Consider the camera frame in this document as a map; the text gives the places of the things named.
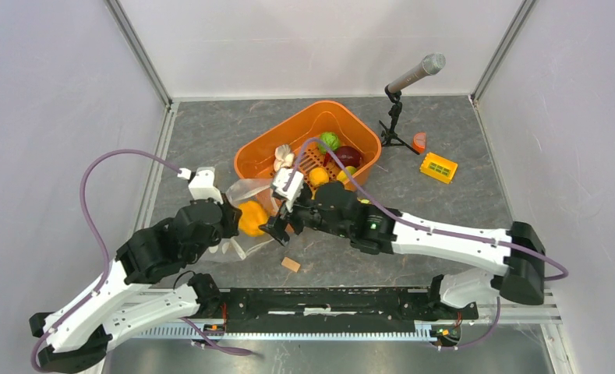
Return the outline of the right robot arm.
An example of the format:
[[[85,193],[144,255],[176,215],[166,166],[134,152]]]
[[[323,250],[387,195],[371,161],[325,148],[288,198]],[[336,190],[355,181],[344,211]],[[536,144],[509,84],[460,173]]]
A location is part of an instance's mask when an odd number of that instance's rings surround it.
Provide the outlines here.
[[[287,227],[296,234],[309,228],[346,238],[351,247],[371,255],[432,256],[469,265],[465,272],[433,278],[426,305],[437,318],[495,297],[522,305],[544,302],[545,249],[529,224],[483,230],[425,221],[364,203],[340,182],[315,193],[302,189],[288,196],[279,187],[273,193],[282,201],[280,210],[260,230],[282,245],[289,241]]]

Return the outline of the orange plastic basket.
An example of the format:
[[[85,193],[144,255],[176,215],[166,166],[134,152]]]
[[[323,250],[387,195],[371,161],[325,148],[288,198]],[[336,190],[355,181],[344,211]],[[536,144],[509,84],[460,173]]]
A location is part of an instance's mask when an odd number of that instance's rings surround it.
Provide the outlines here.
[[[354,179],[364,185],[380,157],[380,139],[344,105],[335,101],[311,104],[247,143],[235,155],[235,171],[240,179],[262,178],[272,182],[275,149],[288,144],[292,152],[298,153],[307,139],[318,138],[322,132],[335,132],[341,145],[353,146],[362,153],[362,165],[357,168]]]

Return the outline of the white toy garlic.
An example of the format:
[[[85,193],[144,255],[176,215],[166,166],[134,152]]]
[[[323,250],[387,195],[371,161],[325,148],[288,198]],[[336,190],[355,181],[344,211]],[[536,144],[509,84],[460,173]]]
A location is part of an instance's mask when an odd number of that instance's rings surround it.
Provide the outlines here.
[[[295,154],[288,144],[278,146],[274,151],[275,160],[273,163],[274,171],[282,168],[292,168],[295,161]]]

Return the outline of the dark red toy onion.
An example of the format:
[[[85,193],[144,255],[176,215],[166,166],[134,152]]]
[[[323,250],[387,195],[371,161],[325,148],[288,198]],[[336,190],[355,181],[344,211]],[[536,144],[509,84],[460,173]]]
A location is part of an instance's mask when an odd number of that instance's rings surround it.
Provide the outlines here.
[[[362,165],[362,153],[353,146],[340,146],[334,155],[345,167],[359,168]]]

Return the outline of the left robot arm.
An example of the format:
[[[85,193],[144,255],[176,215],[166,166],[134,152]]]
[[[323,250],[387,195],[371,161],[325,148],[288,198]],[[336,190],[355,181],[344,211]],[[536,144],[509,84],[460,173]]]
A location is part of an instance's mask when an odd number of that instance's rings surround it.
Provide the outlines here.
[[[227,200],[193,200],[174,217],[136,231],[105,271],[67,306],[30,317],[38,372],[78,373],[138,333],[172,319],[215,316],[221,293],[211,275],[197,273],[157,298],[133,307],[128,299],[194,264],[239,233],[240,209]]]

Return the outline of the yellow toy bell pepper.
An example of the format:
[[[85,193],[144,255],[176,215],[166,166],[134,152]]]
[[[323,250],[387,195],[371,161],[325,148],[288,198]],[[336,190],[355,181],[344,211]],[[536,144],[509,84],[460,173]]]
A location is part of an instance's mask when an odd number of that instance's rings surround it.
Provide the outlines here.
[[[260,237],[265,234],[260,226],[267,223],[269,216],[263,206],[254,200],[249,200],[238,205],[242,216],[239,219],[239,230],[249,237]]]

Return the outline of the polka dot zip top bag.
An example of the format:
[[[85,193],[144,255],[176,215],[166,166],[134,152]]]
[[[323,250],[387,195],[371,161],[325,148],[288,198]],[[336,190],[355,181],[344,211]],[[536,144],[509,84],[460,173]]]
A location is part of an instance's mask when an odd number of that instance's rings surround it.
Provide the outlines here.
[[[238,205],[249,200],[260,203],[269,217],[278,211],[277,200],[270,190],[270,179],[240,179],[227,191],[229,202],[238,208]],[[223,239],[218,246],[209,248],[202,256],[203,260],[219,263],[235,262],[246,259],[265,245],[273,241],[272,237],[264,234],[260,237],[249,237],[243,231],[233,238]]]

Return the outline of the red toy chili pepper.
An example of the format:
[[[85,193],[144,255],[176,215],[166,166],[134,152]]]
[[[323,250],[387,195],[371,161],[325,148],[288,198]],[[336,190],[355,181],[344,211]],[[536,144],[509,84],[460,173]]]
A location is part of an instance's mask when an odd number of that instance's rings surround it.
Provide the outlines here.
[[[323,166],[326,167],[333,159],[334,157],[330,153],[326,153],[323,159]]]

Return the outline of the green toy lettuce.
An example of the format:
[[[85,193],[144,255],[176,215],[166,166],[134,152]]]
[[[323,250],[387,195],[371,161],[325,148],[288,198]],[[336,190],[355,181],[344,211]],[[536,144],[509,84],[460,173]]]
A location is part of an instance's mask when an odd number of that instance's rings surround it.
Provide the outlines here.
[[[319,139],[318,149],[322,154],[327,153],[326,146],[332,151],[336,151],[341,146],[340,138],[335,132],[322,132]]]

